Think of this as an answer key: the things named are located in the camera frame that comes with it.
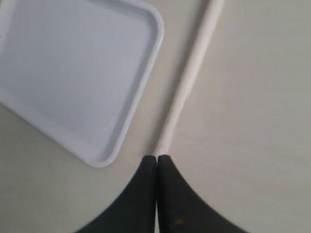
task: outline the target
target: table surface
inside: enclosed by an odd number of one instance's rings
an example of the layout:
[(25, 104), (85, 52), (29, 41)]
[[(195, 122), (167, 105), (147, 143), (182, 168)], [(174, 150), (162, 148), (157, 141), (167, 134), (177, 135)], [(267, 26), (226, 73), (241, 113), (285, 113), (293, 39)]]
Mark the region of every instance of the table surface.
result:
[[(193, 40), (200, 0), (154, 0), (165, 37), (115, 162), (91, 168), (0, 106), (0, 229), (73, 232), (150, 154)], [(228, 0), (170, 155), (189, 184), (250, 233), (311, 228), (311, 3)]]

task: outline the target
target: white tray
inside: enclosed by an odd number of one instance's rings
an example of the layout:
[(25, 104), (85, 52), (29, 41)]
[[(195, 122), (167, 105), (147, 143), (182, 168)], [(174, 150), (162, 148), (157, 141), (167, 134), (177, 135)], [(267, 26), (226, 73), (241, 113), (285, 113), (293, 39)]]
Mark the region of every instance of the white tray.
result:
[(120, 0), (2, 0), (0, 103), (87, 164), (117, 156), (163, 22)]

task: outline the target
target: tray rim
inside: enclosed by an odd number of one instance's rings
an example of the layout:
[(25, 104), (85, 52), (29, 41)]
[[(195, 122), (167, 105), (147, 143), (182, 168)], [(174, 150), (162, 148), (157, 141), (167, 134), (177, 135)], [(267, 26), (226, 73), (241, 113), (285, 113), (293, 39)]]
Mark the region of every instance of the tray rim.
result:
[[(1, 4), (3, 2), (5, 2), (6, 0), (0, 0), (0, 13), (1, 13)], [(83, 156), (83, 154), (86, 152), (82, 152), (82, 153), (77, 153), (74, 150), (70, 149), (68, 146), (64, 145), (63, 143), (60, 142), (60, 140), (56, 140), (55, 137), (53, 137), (51, 134), (47, 133), (44, 129), (42, 129), (41, 127), (37, 127), (35, 124), (33, 124), (33, 121), (30, 121), (28, 119), (28, 117), (23, 116), (24, 114), (19, 114), (18, 111), (15, 111), (15, 109), (20, 109), (20, 107), (22, 107), (22, 105), (20, 104), (20, 101), (18, 100), (14, 100), (12, 99), (12, 96), (8, 95), (9, 93), (6, 93), (5, 90), (3, 90), (0, 87), (0, 91), (2, 92), (2, 95), (0, 95), (1, 99), (0, 99), (0, 104), (4, 105), (5, 107), (7, 107), (8, 109), (12, 110), (13, 112), (17, 113), (17, 115), (19, 115), (20, 117), (22, 117), (24, 120), (26, 120), (27, 122), (29, 122), (31, 125), (34, 125), (36, 129), (40, 130), (42, 133), (44, 133), (48, 138), (50, 138), (51, 140), (55, 141), (57, 144), (61, 145), (63, 148), (65, 148), (66, 150), (68, 150), (70, 153), (72, 153), (75, 157), (79, 158), (80, 160), (82, 160), (84, 163), (92, 166), (92, 167), (105, 167), (108, 166), (109, 164), (111, 164), (116, 157), (119, 154), (120, 148), (123, 144), (123, 141), (125, 139), (125, 136), (127, 134), (128, 128), (131, 124), (131, 121), (133, 119), (134, 113), (138, 107), (138, 104), (140, 102), (141, 96), (144, 92), (144, 89), (147, 85), (147, 82), (149, 80), (149, 76), (150, 73), (152, 71), (153, 65), (155, 63), (158, 51), (160, 49), (160, 45), (162, 43), (163, 40), (163, 36), (164, 36), (164, 22), (162, 19), (162, 16), (160, 14), (160, 12), (153, 7), (150, 3), (147, 2), (143, 2), (143, 1), (138, 1), (138, 0), (115, 0), (115, 1), (119, 1), (121, 3), (124, 4), (128, 4), (130, 6), (134, 6), (140, 10), (146, 11), (155, 21), (155, 27), (157, 29), (156, 32), (156, 36), (155, 36), (155, 40), (154, 43), (152, 44), (151, 51), (150, 51), (150, 55), (147, 59), (146, 62), (146, 67), (144, 69), (143, 75), (141, 76), (141, 79), (139, 81), (139, 84), (137, 86), (136, 89), (134, 89), (134, 97), (133, 100), (130, 102), (129, 104), (129, 110), (127, 111), (126, 117), (124, 122), (121, 123), (121, 130), (120, 133), (117, 136), (117, 140), (115, 140), (115, 145), (112, 149), (112, 152), (107, 155), (107, 156), (102, 156), (104, 157), (104, 159), (101, 161), (101, 156), (100, 154), (95, 158), (95, 159), (91, 159), (87, 156)], [(10, 104), (11, 106), (8, 106), (8, 104), (4, 104), (2, 99), (7, 99), (10, 100), (11, 103), (14, 104)]]

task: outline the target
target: beige surface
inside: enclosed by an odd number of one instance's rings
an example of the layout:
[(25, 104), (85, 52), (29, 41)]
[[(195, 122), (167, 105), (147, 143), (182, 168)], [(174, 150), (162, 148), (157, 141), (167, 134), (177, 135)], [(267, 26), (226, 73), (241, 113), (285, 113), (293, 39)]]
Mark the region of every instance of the beige surface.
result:
[[(109, 167), (83, 164), (0, 107), (1, 232), (72, 232), (122, 191), (154, 147), (200, 3), (153, 1), (164, 43)], [(310, 7), (227, 0), (171, 148), (201, 197), (252, 233), (311, 228)]]

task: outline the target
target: white stick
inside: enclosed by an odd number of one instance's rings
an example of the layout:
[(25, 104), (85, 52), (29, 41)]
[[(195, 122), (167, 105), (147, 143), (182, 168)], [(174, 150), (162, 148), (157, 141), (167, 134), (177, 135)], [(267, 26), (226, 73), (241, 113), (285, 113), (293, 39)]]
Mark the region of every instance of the white stick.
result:
[(160, 138), (155, 147), (155, 156), (168, 154), (169, 152), (179, 116), (191, 93), (196, 77), (198, 76), (224, 1), (225, 0), (210, 0), (210, 3), (207, 5), (189, 60), (185, 66), (173, 103), (165, 119)]

